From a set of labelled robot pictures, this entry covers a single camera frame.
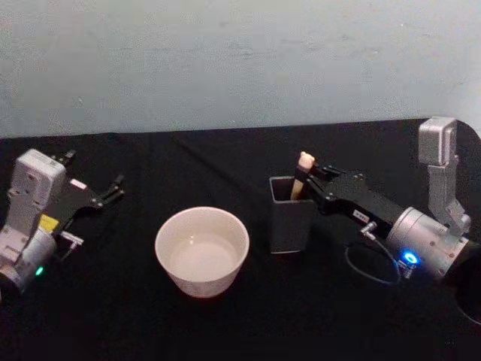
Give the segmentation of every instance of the white bowl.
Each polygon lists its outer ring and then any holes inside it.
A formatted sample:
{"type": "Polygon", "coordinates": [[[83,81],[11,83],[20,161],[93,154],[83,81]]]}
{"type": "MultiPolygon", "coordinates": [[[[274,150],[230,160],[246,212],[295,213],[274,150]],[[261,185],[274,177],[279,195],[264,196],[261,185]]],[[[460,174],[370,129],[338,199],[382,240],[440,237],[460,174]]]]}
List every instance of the white bowl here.
{"type": "Polygon", "coordinates": [[[160,264],[183,292],[208,298],[234,281],[249,250],[249,234],[235,215],[196,207],[169,218],[155,247],[160,264]]]}

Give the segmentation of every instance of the black tablecloth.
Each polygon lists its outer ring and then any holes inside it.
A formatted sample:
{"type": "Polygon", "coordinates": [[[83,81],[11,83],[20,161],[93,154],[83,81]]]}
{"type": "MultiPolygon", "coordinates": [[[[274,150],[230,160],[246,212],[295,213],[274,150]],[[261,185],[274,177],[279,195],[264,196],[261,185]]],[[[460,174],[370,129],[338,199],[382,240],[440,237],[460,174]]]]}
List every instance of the black tablecloth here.
{"type": "MultiPolygon", "coordinates": [[[[313,223],[307,251],[269,254],[268,178],[293,174],[306,150],[321,164],[355,169],[372,189],[428,212],[428,173],[417,159],[422,120],[268,129],[102,134],[0,142],[0,218],[14,160],[30,147],[77,150],[68,174],[103,190],[122,172],[125,198],[71,231],[86,240],[51,263],[15,305],[0,310],[1,359],[476,359],[481,327],[453,291],[422,271],[399,287],[352,272],[343,246],[358,226],[342,216],[313,223]],[[251,248],[231,288],[198,301],[182,294],[154,254],[159,227],[197,205],[246,225],[251,248]],[[411,353],[411,347],[417,347],[411,353]]],[[[481,237],[481,146],[458,128],[458,199],[481,237]]]]}

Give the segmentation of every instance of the blue led light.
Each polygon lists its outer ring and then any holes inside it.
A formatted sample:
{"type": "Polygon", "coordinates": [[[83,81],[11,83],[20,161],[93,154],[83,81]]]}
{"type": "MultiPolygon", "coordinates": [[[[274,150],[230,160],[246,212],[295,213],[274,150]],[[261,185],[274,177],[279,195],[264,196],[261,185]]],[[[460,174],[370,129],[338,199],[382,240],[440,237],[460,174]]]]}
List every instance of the blue led light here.
{"type": "Polygon", "coordinates": [[[404,252],[403,258],[412,265],[415,265],[419,262],[418,257],[416,257],[413,252],[404,252]]]}

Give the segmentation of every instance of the white sticker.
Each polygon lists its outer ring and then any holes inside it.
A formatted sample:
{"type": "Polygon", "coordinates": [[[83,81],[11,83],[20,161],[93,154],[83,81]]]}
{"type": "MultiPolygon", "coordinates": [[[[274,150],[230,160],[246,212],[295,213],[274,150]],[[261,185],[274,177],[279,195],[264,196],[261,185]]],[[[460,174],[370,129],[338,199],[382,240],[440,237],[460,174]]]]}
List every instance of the white sticker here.
{"type": "Polygon", "coordinates": [[[80,188],[81,190],[84,190],[84,189],[87,188],[86,184],[83,184],[82,182],[80,182],[79,180],[76,180],[76,179],[72,179],[70,181],[70,184],[76,186],[77,188],[80,188]]]}
{"type": "Polygon", "coordinates": [[[354,210],[354,213],[352,215],[358,220],[363,221],[364,223],[369,223],[369,217],[361,213],[360,211],[354,210]]]}

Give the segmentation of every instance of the black cable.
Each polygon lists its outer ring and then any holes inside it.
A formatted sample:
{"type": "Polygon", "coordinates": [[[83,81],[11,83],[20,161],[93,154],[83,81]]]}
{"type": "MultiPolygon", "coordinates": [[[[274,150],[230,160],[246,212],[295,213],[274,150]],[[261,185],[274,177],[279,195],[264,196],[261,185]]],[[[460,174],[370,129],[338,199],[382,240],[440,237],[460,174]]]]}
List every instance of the black cable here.
{"type": "Polygon", "coordinates": [[[373,241],[376,242],[376,244],[380,247],[380,249],[382,250],[382,252],[372,248],[372,247],[369,247],[367,246],[366,244],[363,244],[363,243],[360,243],[358,242],[357,244],[360,244],[374,252],[377,252],[377,253],[381,253],[382,255],[384,256],[387,256],[387,258],[389,258],[391,261],[392,261],[392,265],[395,267],[395,271],[396,271],[396,280],[395,281],[388,281],[388,280],[383,280],[382,278],[378,278],[376,276],[373,276],[367,272],[364,272],[362,271],[360,268],[356,267],[354,265],[354,263],[352,263],[350,257],[349,257],[349,250],[350,248],[356,244],[350,244],[348,246],[346,246],[346,249],[344,251],[344,258],[346,259],[346,262],[347,264],[349,265],[349,267],[351,267],[354,271],[358,272],[361,276],[364,276],[366,278],[369,278],[370,280],[372,281],[376,281],[376,282],[379,282],[380,284],[386,284],[388,286],[395,286],[396,284],[399,284],[401,282],[401,271],[399,270],[399,265],[398,265],[398,262],[395,260],[395,258],[393,257],[393,255],[391,254],[391,252],[388,251],[388,249],[386,247],[383,246],[383,244],[381,242],[379,242],[377,239],[374,239],[373,241]]]}

